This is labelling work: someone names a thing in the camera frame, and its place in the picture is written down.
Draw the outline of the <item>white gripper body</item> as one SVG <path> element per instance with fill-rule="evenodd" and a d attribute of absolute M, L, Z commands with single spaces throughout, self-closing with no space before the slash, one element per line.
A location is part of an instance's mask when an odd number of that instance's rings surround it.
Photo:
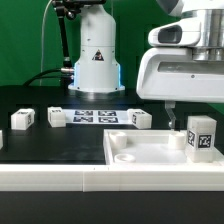
<path fill-rule="evenodd" d="M 182 19 L 150 31 L 136 92 L 142 99 L 224 103 L 224 62 L 194 61 L 201 37 L 198 19 Z"/>

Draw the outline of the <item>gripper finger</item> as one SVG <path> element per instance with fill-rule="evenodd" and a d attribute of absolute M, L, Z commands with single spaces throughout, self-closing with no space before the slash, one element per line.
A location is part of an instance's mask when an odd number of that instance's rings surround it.
<path fill-rule="evenodd" d="M 169 127 L 174 130 L 175 129 L 175 121 L 176 121 L 176 116 L 173 112 L 173 109 L 175 108 L 175 102 L 174 101 L 166 101 L 165 102 L 165 110 L 169 116 L 170 122 L 169 122 Z"/>

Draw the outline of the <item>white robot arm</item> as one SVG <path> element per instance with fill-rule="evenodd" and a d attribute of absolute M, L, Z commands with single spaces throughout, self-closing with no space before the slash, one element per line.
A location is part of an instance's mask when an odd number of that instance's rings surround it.
<path fill-rule="evenodd" d="M 224 0 L 156 1 L 179 20 L 150 31 L 138 96 L 168 103 L 224 103 Z M 82 10 L 81 52 L 69 88 L 88 98 L 124 88 L 115 60 L 115 22 L 101 6 Z"/>

